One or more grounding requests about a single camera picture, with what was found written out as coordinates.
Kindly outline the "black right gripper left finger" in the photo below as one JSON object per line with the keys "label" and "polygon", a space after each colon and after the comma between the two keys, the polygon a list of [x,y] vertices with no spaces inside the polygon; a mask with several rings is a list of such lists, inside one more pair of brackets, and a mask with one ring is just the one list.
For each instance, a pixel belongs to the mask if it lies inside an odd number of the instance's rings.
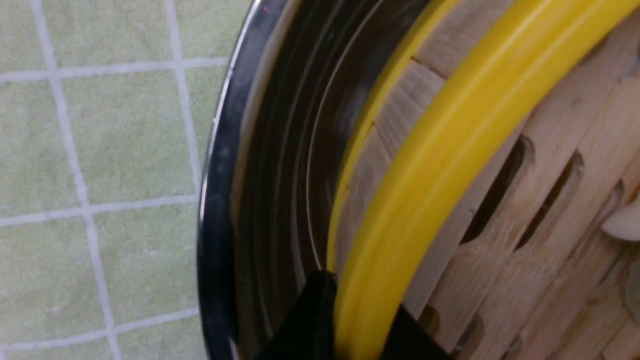
{"label": "black right gripper left finger", "polygon": [[337,289],[333,273],[311,272],[292,309],[256,359],[333,359],[333,309]]}

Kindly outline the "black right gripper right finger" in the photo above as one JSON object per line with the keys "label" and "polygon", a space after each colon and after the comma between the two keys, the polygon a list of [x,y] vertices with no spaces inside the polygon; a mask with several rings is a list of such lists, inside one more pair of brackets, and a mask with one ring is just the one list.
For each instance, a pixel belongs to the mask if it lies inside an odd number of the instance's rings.
{"label": "black right gripper right finger", "polygon": [[384,359],[451,360],[452,357],[400,306],[384,346]]}

